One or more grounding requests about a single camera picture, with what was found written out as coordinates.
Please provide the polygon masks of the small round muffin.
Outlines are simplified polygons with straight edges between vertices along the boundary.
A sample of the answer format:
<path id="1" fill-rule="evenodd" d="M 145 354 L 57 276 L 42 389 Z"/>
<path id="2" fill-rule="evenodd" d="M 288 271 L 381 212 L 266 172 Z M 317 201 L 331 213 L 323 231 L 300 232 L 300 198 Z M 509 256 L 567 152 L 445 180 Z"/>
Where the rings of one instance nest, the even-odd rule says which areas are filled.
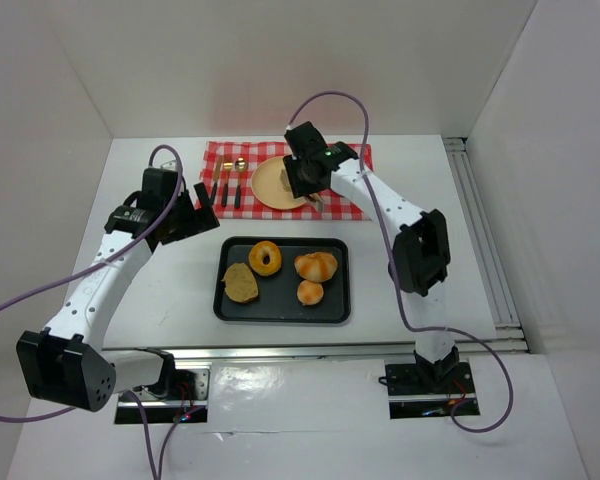
<path id="1" fill-rule="evenodd" d="M 280 179 L 280 183 L 281 183 L 282 188 L 285 191 L 290 192 L 291 191 L 291 186 L 290 186 L 290 182 L 289 182 L 289 178 L 288 178 L 287 172 L 285 170 L 281 170 L 280 171 L 279 179 Z"/>

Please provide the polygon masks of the orange ring donut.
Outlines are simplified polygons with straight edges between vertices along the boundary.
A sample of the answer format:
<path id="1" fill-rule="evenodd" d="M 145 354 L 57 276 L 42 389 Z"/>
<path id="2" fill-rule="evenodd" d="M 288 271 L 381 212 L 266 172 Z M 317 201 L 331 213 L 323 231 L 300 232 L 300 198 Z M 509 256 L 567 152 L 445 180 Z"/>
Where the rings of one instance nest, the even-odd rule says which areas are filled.
<path id="1" fill-rule="evenodd" d="M 248 261 L 254 272 L 260 276 L 268 277 L 281 269 L 282 254 L 275 243 L 260 241 L 251 248 Z"/>

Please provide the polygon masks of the large striped bread roll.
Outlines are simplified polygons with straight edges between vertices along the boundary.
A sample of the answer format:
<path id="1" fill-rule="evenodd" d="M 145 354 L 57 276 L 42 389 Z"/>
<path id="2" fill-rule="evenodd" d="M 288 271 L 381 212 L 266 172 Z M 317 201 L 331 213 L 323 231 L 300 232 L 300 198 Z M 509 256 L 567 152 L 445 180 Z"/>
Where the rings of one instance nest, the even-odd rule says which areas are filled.
<path id="1" fill-rule="evenodd" d="M 338 268 L 338 261 L 328 252 L 314 252 L 300 255 L 294 260 L 296 273 L 304 280 L 324 283 L 332 279 Z"/>

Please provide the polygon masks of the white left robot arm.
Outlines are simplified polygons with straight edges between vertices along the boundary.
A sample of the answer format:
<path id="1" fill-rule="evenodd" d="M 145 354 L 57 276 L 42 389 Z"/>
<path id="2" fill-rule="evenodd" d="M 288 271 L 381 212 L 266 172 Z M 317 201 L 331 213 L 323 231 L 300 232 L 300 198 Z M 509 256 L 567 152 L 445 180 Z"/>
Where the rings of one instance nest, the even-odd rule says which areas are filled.
<path id="1" fill-rule="evenodd" d="M 104 352 L 104 337 L 158 246 L 218 225 L 203 183 L 189 191 L 175 171 L 147 168 L 141 189 L 109 215 L 93 272 L 40 332 L 19 338 L 16 353 L 30 395 L 92 412 L 127 390 L 146 388 L 156 398 L 167 397 L 177 378 L 171 354 L 153 347 Z"/>

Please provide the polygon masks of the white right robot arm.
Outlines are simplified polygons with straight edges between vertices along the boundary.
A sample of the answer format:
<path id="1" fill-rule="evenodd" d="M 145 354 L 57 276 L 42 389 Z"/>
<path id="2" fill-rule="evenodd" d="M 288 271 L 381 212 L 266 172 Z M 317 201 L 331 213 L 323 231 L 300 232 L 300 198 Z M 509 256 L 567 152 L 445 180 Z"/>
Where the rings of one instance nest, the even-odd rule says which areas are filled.
<path id="1" fill-rule="evenodd" d="M 291 154 L 284 165 L 296 197 L 330 189 L 376 222 L 388 248 L 403 323 L 415 334 L 415 369 L 434 389 L 459 363 L 444 301 L 450 247 L 445 216 L 395 192 L 364 165 L 364 154 L 343 142 L 327 144 L 310 122 L 287 126 Z"/>

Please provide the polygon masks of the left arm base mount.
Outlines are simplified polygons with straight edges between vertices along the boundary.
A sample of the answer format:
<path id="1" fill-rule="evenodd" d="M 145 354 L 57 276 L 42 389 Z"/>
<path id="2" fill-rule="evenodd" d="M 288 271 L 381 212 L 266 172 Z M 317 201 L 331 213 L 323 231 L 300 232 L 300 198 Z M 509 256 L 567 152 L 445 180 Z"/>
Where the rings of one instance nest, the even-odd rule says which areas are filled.
<path id="1" fill-rule="evenodd" d="M 210 362 L 179 359 L 167 393 L 156 395 L 148 387 L 137 387 L 133 392 L 149 425 L 170 425 L 176 420 L 203 424 L 208 420 L 211 376 Z"/>

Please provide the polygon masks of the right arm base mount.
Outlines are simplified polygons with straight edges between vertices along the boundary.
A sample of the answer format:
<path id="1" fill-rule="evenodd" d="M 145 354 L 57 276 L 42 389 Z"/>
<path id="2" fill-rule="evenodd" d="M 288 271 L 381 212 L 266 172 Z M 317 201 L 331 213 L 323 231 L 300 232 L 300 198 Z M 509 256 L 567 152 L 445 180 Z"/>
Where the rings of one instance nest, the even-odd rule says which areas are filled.
<path id="1" fill-rule="evenodd" d="M 443 377 L 429 377 L 414 353 L 390 357 L 377 378 L 388 397 L 392 420 L 449 417 L 454 408 L 457 416 L 478 416 L 473 371 L 467 360 Z"/>

